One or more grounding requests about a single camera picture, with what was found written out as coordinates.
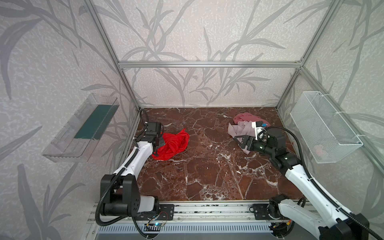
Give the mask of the light lilac ribbed cloth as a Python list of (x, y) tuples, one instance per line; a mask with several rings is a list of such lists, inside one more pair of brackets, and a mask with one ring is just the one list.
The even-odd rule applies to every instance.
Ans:
[(255, 129), (252, 127), (252, 122), (238, 122), (237, 125), (228, 125), (228, 134), (234, 138), (236, 136), (252, 136), (255, 137)]

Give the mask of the red cloth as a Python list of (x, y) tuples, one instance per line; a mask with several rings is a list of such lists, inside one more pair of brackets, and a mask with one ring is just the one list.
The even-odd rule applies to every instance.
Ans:
[(183, 152), (188, 146), (190, 135), (186, 129), (182, 129), (178, 134), (164, 133), (163, 139), (165, 145), (152, 154), (154, 160), (167, 161)]

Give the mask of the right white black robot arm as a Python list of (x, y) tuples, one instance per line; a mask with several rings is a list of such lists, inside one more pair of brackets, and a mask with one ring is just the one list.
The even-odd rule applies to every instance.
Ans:
[(307, 211), (284, 195), (270, 199), (273, 211), (300, 225), (318, 240), (369, 239), (367, 218), (345, 208), (310, 175), (303, 158), (287, 150), (283, 131), (282, 127), (267, 127), (254, 137), (234, 137), (242, 149), (268, 156), (272, 166), (301, 191), (318, 214)]

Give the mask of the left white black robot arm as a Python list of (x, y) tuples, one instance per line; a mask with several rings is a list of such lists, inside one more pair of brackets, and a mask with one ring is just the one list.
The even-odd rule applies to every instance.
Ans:
[(159, 200), (153, 196), (142, 196), (137, 178), (147, 159), (154, 153), (162, 139), (162, 124), (149, 122), (134, 141), (134, 148), (123, 164), (101, 180), (100, 201), (96, 217), (156, 216), (160, 213)]

